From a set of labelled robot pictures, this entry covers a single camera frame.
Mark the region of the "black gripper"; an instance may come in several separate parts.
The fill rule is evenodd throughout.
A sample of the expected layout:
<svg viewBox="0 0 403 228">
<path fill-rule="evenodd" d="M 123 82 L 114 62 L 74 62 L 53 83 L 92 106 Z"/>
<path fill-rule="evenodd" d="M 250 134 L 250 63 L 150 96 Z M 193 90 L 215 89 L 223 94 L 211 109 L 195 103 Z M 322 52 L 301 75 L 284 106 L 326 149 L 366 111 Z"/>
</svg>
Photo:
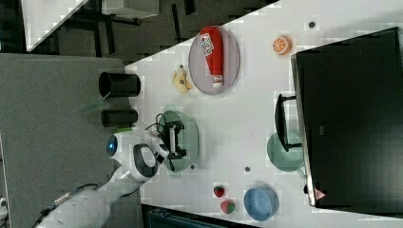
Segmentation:
<svg viewBox="0 0 403 228">
<path fill-rule="evenodd" d="M 170 160 L 180 160 L 186 156 L 186 150 L 179 146 L 179 134 L 182 130 L 184 130 L 184 125 L 181 121 L 169 122 L 163 125 L 160 136 L 168 150 L 167 158 Z"/>
</svg>

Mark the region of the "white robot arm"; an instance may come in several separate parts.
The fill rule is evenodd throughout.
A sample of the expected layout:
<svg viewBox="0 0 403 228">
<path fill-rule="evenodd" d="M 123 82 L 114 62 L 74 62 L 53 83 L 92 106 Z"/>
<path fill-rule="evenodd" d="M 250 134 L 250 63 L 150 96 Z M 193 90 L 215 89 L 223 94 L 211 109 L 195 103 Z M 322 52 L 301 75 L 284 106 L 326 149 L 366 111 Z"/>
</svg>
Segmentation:
<svg viewBox="0 0 403 228">
<path fill-rule="evenodd" d="M 84 187 L 64 194 L 32 228 L 102 228 L 118 199 L 136 192 L 157 174 L 160 164 L 184 152 L 178 146 L 178 135 L 185 130 L 182 122 L 155 125 L 156 129 L 113 134 L 106 153 L 120 166 L 109 181 L 97 189 Z"/>
</svg>

